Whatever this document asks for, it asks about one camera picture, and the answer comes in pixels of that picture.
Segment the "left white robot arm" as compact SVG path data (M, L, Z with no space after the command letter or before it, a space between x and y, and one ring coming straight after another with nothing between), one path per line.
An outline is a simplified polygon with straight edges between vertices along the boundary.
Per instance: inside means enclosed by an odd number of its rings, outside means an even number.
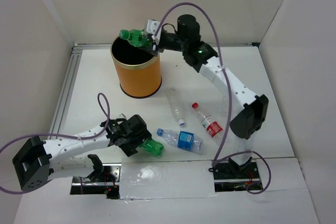
M134 115L129 119L108 120L77 135L59 136L54 140L29 138L12 159L23 192L30 192L50 180L83 177L99 181L105 168L95 150L117 146L126 156L151 138L145 121Z

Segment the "blue label clear bottle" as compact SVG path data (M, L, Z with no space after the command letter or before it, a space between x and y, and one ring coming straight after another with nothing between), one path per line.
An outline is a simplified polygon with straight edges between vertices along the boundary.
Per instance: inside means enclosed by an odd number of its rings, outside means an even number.
M202 151L203 140L193 133L159 128L156 134L163 138L170 146L196 154Z

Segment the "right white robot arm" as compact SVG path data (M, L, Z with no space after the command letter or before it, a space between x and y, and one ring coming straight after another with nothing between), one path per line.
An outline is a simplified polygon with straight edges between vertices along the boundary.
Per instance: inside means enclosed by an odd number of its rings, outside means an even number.
M248 89L223 64L220 50L201 40L200 25L192 15L177 19L177 30L169 33L157 20L149 20L145 31L154 52L179 51L185 62L208 79L223 95L228 97L228 123L224 135L233 139L234 156L229 172L235 178L247 172L254 143L253 134L266 119L268 98Z

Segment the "clear bottle white cap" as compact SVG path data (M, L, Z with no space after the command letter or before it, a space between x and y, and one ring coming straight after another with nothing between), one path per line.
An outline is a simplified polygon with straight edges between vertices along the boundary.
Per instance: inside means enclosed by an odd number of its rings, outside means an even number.
M165 95L175 121L180 127L184 127L186 125L185 111L179 90L172 87L166 88Z

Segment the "green bottle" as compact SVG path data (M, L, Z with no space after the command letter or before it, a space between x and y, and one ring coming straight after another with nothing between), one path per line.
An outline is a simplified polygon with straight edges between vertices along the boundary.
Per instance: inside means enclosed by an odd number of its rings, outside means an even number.
M144 30L132 29L126 30L122 29L119 32L119 37L126 40L131 46L144 50L152 50L153 40L152 36Z
M161 157L164 150L163 144L151 138L145 140L139 147L155 157Z

